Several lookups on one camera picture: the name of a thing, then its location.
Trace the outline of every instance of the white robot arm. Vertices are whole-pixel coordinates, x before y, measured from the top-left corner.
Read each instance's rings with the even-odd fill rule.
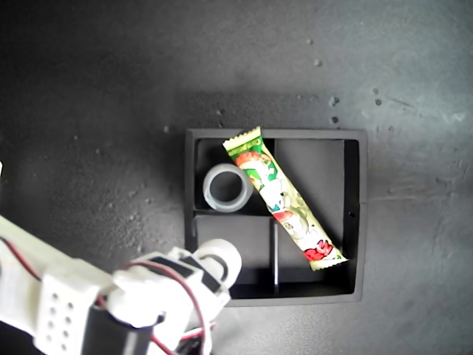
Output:
[[[147,254],[110,275],[0,216],[0,321],[46,355],[175,354],[197,335],[209,354],[211,321],[241,267],[232,244],[210,240],[193,254]]]

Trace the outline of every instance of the green wrapper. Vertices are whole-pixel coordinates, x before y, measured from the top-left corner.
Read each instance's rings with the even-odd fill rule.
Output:
[[[223,146],[250,178],[269,211],[304,252],[314,271],[347,260],[266,148],[259,127],[224,142]]]

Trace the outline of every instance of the tape roll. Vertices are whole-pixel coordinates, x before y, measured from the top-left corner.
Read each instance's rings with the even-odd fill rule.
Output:
[[[232,201],[221,201],[212,196],[210,186],[214,178],[223,172],[231,172],[239,176],[242,181],[242,191]],[[235,212],[241,209],[250,199],[253,193],[253,185],[248,176],[238,167],[233,164],[219,164],[210,169],[205,176],[203,186],[204,198],[208,205],[218,212]]]

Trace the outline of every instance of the gray surface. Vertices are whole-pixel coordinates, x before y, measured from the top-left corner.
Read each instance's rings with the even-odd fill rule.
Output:
[[[366,129],[363,300],[225,310],[216,353],[473,351],[471,1],[41,3],[0,4],[0,213],[110,271],[183,244],[187,126]]]

